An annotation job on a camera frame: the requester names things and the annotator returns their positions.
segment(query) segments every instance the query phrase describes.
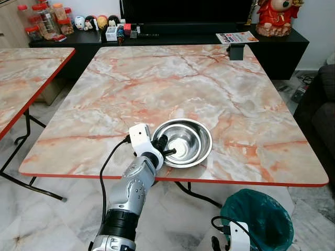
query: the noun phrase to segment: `black tv cabinet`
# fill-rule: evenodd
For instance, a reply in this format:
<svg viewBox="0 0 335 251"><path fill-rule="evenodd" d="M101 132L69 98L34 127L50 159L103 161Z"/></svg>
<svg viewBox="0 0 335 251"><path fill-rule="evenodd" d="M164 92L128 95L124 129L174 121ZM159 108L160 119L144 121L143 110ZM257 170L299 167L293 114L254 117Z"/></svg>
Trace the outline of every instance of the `black tv cabinet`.
<svg viewBox="0 0 335 251"><path fill-rule="evenodd" d="M286 37L264 37L255 31L255 25L248 29L259 39L258 43L249 43L249 47L261 63L270 79L289 79L309 42L296 30L292 29ZM158 38L127 38L122 46L136 45L180 45L180 44L219 44L216 35L213 34L163 34ZM38 47L74 47L75 55L66 66L58 73L57 77L78 79L83 73L95 53L101 47L118 46L117 42L100 42L99 31L79 31L62 42L40 41L31 42L32 48Z"/></svg>

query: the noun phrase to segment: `stainless steel bowl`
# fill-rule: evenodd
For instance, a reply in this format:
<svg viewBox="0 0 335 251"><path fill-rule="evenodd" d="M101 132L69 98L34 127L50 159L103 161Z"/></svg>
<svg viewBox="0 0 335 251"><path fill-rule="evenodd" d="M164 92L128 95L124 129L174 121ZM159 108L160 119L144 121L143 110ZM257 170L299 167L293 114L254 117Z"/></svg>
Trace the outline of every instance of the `stainless steel bowl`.
<svg viewBox="0 0 335 251"><path fill-rule="evenodd" d="M172 119L154 131L152 139L165 134L168 138L166 150L176 149L176 153L165 158L165 165L186 168L204 161L209 155L213 141L209 130L192 119Z"/></svg>

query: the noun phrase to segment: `white box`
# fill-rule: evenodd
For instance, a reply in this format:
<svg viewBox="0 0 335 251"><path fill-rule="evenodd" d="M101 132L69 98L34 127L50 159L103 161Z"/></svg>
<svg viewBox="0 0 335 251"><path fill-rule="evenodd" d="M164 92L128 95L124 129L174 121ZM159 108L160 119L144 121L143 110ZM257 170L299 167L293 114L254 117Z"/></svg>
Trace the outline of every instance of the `white box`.
<svg viewBox="0 0 335 251"><path fill-rule="evenodd" d="M116 33L117 27L108 27L106 31L107 41L117 41Z"/></svg>

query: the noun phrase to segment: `television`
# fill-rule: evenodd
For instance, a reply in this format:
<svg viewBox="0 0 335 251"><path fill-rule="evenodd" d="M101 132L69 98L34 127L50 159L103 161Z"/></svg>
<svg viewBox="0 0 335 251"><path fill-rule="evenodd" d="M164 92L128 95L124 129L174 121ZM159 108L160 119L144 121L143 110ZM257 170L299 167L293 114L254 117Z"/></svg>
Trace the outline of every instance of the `television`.
<svg viewBox="0 0 335 251"><path fill-rule="evenodd" d="M253 0L121 0L124 18L140 23L245 23Z"/></svg>

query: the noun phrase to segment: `trash bin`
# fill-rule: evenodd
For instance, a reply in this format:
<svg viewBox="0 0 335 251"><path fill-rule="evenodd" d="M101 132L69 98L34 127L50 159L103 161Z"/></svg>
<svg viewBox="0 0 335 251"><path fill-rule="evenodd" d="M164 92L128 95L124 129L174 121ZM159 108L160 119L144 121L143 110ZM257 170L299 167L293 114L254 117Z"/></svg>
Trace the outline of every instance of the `trash bin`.
<svg viewBox="0 0 335 251"><path fill-rule="evenodd" d="M248 224L250 234L263 251L286 251L293 240L293 225L287 211L272 197L250 189L230 196L221 210L222 216ZM229 221L222 220L224 225ZM257 250L250 241L251 250Z"/></svg>

